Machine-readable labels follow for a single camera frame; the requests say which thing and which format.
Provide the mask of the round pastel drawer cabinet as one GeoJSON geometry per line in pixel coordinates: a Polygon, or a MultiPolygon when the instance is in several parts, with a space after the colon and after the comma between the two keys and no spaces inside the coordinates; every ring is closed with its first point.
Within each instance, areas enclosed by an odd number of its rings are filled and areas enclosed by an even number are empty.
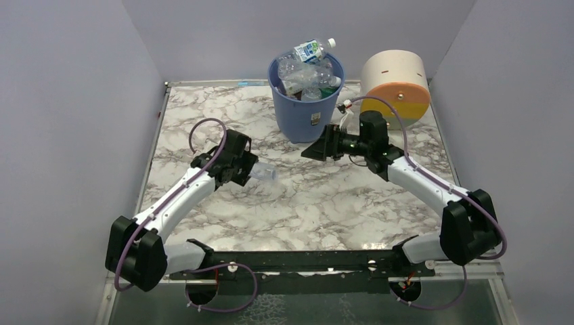
{"type": "Polygon", "coordinates": [[[411,51],[390,49],[373,55],[361,71],[361,111],[381,112],[389,129],[399,130],[400,124],[382,98],[398,111],[406,127],[418,122],[430,106],[431,95],[422,58],[411,51]]]}

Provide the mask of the bottle purple blue label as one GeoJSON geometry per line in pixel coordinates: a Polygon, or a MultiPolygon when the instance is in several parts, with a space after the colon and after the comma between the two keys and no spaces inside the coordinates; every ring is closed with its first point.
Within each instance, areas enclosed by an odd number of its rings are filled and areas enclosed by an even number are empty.
{"type": "Polygon", "coordinates": [[[249,177],[260,181],[277,181],[278,172],[273,165],[256,162],[250,170],[249,177]]]}

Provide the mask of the black aluminium mounting rail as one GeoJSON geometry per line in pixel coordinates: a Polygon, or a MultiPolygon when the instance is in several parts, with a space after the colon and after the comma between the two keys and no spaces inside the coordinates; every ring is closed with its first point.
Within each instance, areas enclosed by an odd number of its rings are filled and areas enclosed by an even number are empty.
{"type": "Polygon", "coordinates": [[[144,292],[182,283],[185,296],[201,307],[221,296],[253,301],[262,294],[389,294],[413,303],[426,281],[461,280],[467,287],[471,280],[501,276],[490,261],[465,267],[438,260],[409,265],[390,250],[214,251],[192,243],[127,257],[122,266],[113,258],[108,269],[118,274],[120,286],[144,292]]]}

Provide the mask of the green floral label bottle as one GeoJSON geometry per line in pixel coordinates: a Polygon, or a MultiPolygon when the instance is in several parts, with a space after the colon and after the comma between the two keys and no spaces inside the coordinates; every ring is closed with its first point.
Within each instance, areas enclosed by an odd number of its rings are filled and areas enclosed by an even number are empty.
{"type": "Polygon", "coordinates": [[[321,94],[323,98],[328,98],[330,97],[332,94],[336,93],[338,90],[338,87],[327,87],[327,88],[321,88],[321,94]]]}

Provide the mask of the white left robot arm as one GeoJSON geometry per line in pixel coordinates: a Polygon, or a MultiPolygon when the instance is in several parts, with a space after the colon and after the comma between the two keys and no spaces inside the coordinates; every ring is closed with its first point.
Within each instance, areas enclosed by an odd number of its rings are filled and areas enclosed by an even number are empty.
{"type": "Polygon", "coordinates": [[[249,136],[226,131],[222,144],[193,159],[171,189],[145,211],[111,225],[105,267],[114,273],[118,291],[133,286],[152,290],[166,275],[199,269],[207,247],[193,240],[167,245],[183,218],[222,185],[244,186],[258,161],[249,136]]]}

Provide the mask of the clear bottle white cap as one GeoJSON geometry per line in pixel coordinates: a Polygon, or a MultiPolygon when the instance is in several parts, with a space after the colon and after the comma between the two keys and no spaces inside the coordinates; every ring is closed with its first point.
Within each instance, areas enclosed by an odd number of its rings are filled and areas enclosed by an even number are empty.
{"type": "Polygon", "coordinates": [[[291,59],[278,61],[278,77],[281,81],[290,81],[306,87],[339,87],[342,79],[331,70],[314,64],[291,59]]]}

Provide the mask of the upright-lying bottle blue white label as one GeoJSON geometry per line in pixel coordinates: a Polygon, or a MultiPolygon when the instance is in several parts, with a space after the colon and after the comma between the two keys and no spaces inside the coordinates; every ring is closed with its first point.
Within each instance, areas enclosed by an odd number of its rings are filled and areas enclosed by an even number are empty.
{"type": "Polygon", "coordinates": [[[284,88],[285,95],[288,97],[295,96],[303,90],[303,86],[290,81],[282,81],[282,87],[284,88]]]}

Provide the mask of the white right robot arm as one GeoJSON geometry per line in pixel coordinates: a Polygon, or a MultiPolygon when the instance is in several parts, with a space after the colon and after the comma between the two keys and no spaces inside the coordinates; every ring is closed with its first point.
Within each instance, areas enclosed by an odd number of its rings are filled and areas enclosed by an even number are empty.
{"type": "Polygon", "coordinates": [[[453,186],[411,160],[390,143],[381,113],[361,113],[357,135],[335,124],[326,125],[301,153],[303,158],[319,161],[344,155],[362,157],[373,174],[407,190],[441,217],[438,232],[414,236],[393,247],[403,263],[448,260],[463,266],[503,243],[490,195],[453,186]]]}

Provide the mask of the clear bottle white green label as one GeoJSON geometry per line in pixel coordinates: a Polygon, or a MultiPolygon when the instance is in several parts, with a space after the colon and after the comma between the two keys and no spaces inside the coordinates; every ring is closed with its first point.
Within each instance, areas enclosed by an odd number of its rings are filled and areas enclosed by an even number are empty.
{"type": "Polygon", "coordinates": [[[317,87],[306,87],[301,91],[302,102],[314,102],[322,99],[322,92],[317,87]]]}

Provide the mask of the blue plastic bin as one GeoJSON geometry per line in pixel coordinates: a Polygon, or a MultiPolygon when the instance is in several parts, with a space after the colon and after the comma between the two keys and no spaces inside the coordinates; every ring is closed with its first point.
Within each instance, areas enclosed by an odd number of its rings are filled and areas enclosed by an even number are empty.
{"type": "Polygon", "coordinates": [[[330,123],[336,110],[336,103],[344,85],[318,101],[302,102],[282,93],[284,87],[278,76],[278,61],[273,59],[267,69],[267,80],[271,87],[275,120],[280,131],[294,143],[314,142],[330,123]]]}

